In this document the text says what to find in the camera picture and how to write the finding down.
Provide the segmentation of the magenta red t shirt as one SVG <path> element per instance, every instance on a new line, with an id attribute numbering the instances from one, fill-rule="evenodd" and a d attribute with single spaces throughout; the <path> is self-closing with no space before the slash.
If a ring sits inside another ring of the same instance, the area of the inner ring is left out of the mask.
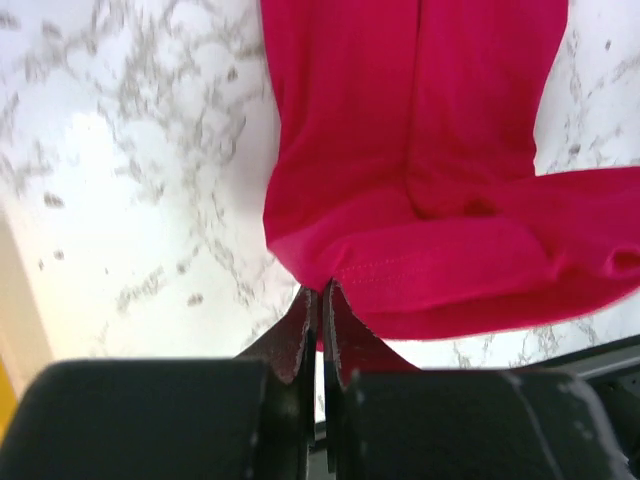
<path id="1" fill-rule="evenodd" d="M 639 326 L 635 1 L 264 1 L 269 250 L 344 376 L 393 340 Z"/>

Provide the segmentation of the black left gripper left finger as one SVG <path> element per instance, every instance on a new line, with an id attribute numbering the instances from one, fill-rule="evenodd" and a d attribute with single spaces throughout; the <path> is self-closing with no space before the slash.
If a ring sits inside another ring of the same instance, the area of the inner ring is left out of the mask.
<path id="1" fill-rule="evenodd" d="M 1 445 L 5 479 L 304 479 L 318 297 L 301 290 L 242 353 L 52 364 Z"/>

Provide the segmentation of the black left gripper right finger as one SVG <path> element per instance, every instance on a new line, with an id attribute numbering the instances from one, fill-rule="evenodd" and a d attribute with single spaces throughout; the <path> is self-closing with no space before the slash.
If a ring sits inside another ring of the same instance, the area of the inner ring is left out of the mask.
<path id="1" fill-rule="evenodd" d="M 571 373 L 420 369 L 322 296 L 326 455 L 338 479 L 626 479 L 630 437 Z"/>

